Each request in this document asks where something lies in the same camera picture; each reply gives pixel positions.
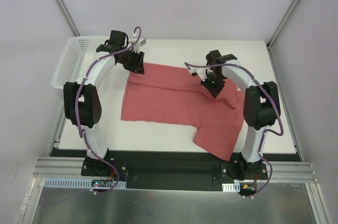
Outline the pink t shirt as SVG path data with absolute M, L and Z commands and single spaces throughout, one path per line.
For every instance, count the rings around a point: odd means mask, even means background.
M 193 126 L 194 142 L 224 160 L 230 160 L 244 124 L 244 94 L 229 79 L 213 98 L 188 70 L 145 63 L 145 73 L 130 73 L 121 119 Z

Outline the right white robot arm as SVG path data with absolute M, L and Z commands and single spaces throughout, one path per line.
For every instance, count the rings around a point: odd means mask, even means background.
M 273 81 L 260 83 L 244 68 L 233 54 L 221 55 L 218 50 L 206 55 L 206 69 L 198 72 L 201 85 L 207 88 L 212 97 L 217 97 L 230 79 L 245 94 L 243 117 L 248 125 L 245 145 L 237 163 L 227 169 L 233 179 L 249 179 L 261 168 L 262 149 L 267 132 L 280 120 L 280 104 L 277 84 Z

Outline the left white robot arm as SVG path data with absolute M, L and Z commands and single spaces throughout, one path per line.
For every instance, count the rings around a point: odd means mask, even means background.
M 125 32 L 112 30 L 109 39 L 96 48 L 94 60 L 84 74 L 63 86 L 65 117 L 77 127 L 87 149 L 81 170 L 83 176 L 117 174 L 99 127 L 102 106 L 98 89 L 107 73 L 117 64 L 131 73 L 144 74 L 145 53 L 140 48 L 145 42 L 139 26 L 134 28 L 131 39 Z

